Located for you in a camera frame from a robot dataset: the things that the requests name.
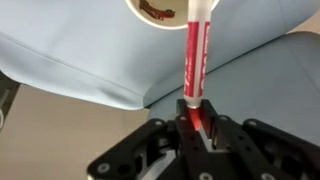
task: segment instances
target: black metal bracket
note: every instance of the black metal bracket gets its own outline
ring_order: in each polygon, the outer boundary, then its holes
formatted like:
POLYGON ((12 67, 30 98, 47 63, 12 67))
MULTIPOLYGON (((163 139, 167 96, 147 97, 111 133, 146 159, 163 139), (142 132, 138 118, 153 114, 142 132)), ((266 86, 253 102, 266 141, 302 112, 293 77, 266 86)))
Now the black metal bracket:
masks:
POLYGON ((0 71, 0 131, 4 126, 19 86, 20 83, 11 80, 0 71))
POLYGON ((141 179, 152 166, 176 152, 159 180, 318 180, 320 148, 255 119, 241 126, 203 100, 200 119, 211 139, 195 131, 184 100, 175 120, 152 119, 88 167, 94 180, 141 179))

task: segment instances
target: red label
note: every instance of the red label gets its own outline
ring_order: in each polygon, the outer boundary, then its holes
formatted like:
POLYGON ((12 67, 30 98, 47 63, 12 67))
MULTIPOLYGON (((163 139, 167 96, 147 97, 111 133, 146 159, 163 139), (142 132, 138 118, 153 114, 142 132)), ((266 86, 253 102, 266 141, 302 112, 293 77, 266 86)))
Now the red label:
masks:
POLYGON ((204 77, 206 75, 207 66, 207 54, 208 54, 208 42, 209 42, 210 22, 206 22, 204 26, 204 37, 203 37, 203 49, 202 49, 202 60, 201 60, 201 74, 199 84, 199 96, 202 96, 204 87, 204 77))
POLYGON ((186 54, 186 70, 184 81, 184 94, 194 96, 194 78, 196 70, 197 44, 198 44, 199 22, 188 23, 188 39, 186 54))

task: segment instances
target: white marker barrel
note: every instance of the white marker barrel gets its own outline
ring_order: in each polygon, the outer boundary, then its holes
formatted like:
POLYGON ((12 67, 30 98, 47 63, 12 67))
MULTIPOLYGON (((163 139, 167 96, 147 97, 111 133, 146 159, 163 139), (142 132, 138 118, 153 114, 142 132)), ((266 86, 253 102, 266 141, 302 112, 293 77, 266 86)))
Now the white marker barrel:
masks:
POLYGON ((202 99, 212 3, 189 0, 184 98, 192 109, 200 107, 202 99))

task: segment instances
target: cup rim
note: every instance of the cup rim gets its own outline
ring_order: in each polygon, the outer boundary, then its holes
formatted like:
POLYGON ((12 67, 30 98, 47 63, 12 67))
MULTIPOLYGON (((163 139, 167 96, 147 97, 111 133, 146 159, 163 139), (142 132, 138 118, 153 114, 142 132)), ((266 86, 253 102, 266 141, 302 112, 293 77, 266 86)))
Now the cup rim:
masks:
MULTIPOLYGON (((213 0, 212 6, 211 6, 211 11, 213 11, 216 6, 218 5, 220 0, 213 0)), ((155 22, 152 22, 150 20, 148 20, 147 18, 145 18, 144 16, 142 16, 139 11, 134 7, 132 0, 126 0, 126 3, 128 5, 128 7, 131 9, 131 11, 143 22, 156 27, 156 28, 160 28, 160 29, 165 29, 165 30, 180 30, 180 29, 185 29, 187 28, 187 22, 184 25, 178 25, 178 26, 164 26, 164 25, 159 25, 155 22)))

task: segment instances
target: light blue fabric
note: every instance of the light blue fabric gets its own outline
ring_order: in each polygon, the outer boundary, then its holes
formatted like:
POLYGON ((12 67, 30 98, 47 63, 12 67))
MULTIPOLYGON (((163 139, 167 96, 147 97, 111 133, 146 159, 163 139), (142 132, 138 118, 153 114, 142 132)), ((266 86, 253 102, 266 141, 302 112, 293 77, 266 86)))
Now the light blue fabric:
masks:
MULTIPOLYGON (((318 0, 221 0, 208 71, 297 26, 318 0)), ((139 109, 183 84, 186 30, 154 28, 123 0, 1 0, 0 69, 53 93, 139 109)))
MULTIPOLYGON (((174 117, 183 90, 155 103, 149 118, 174 117)), ((320 145, 320 35, 294 33, 206 76, 204 97, 237 122, 257 118, 320 145)))

